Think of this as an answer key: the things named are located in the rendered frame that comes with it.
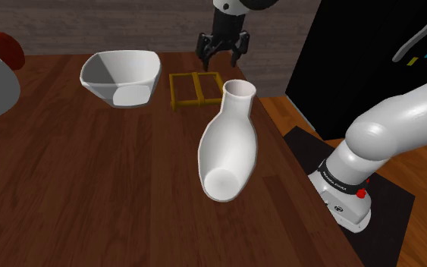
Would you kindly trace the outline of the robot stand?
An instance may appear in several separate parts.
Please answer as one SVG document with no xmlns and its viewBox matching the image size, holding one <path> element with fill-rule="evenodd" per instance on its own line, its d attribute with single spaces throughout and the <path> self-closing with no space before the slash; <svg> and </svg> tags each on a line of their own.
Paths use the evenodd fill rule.
<svg viewBox="0 0 427 267">
<path fill-rule="evenodd" d="M 306 174 L 334 150 L 300 127 L 284 140 Z M 367 195 L 372 199 L 368 226 L 359 233 L 342 231 L 365 267 L 397 267 L 415 196 L 376 173 L 370 176 Z"/>
</svg>

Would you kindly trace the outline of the black refrigerator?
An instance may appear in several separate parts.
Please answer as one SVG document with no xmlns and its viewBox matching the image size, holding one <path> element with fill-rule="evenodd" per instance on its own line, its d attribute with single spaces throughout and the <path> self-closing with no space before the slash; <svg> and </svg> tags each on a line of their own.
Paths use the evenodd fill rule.
<svg viewBox="0 0 427 267">
<path fill-rule="evenodd" d="M 323 140 L 427 83 L 427 0 L 321 0 L 286 94 Z"/>
</svg>

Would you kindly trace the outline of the yellow frame rack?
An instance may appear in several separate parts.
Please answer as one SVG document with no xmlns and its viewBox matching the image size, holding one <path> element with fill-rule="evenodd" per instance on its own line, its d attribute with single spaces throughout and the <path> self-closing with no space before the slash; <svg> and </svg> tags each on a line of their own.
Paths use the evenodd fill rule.
<svg viewBox="0 0 427 267">
<path fill-rule="evenodd" d="M 177 110 L 177 107 L 184 106 L 204 106 L 204 105 L 217 105 L 221 104 L 222 98 L 206 99 L 203 95 L 203 90 L 199 80 L 200 76 L 212 76 L 215 83 L 217 84 L 220 94 L 223 94 L 223 80 L 219 72 L 191 72 L 191 73 L 175 73 L 169 74 L 169 87 L 171 95 L 171 109 L 173 111 Z M 175 77 L 191 77 L 193 79 L 194 90 L 196 94 L 196 99 L 191 100 L 176 100 L 175 89 L 174 89 L 174 78 Z"/>
</svg>

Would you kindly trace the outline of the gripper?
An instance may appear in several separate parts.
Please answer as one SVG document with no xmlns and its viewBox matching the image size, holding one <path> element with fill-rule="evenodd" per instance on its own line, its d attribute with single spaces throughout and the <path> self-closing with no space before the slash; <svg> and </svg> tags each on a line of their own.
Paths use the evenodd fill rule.
<svg viewBox="0 0 427 267">
<path fill-rule="evenodd" d="M 196 44 L 196 55 L 203 64 L 203 70 L 209 69 L 209 60 L 220 51 L 222 44 L 233 43 L 231 47 L 231 66 L 235 67 L 249 48 L 250 35 L 243 30 L 246 15 L 230 15 L 215 9 L 212 35 L 200 33 Z"/>
</svg>

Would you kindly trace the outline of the white vase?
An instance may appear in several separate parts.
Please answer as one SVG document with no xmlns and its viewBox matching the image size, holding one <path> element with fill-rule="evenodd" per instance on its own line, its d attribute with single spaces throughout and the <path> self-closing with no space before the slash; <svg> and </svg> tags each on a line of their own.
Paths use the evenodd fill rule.
<svg viewBox="0 0 427 267">
<path fill-rule="evenodd" d="M 200 139 L 199 179 L 204 193 L 214 201 L 236 198 L 256 166 L 257 135 L 250 119 L 255 95 L 255 86 L 246 80 L 225 82 L 220 110 Z"/>
</svg>

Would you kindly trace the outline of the red apple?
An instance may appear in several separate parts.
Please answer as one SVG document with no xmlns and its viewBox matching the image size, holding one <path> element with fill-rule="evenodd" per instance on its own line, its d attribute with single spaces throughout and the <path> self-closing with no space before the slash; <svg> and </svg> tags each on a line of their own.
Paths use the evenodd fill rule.
<svg viewBox="0 0 427 267">
<path fill-rule="evenodd" d="M 25 64 L 25 54 L 20 43 L 7 33 L 0 32 L 0 59 L 13 71 Z"/>
</svg>

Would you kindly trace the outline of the white square bowl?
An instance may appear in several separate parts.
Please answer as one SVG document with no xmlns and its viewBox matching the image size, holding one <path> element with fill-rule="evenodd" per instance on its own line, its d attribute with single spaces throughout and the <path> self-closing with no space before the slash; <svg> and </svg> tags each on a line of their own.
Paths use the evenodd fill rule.
<svg viewBox="0 0 427 267">
<path fill-rule="evenodd" d="M 80 83 L 113 108 L 134 108 L 149 104 L 161 72 L 153 51 L 97 52 L 83 64 Z"/>
</svg>

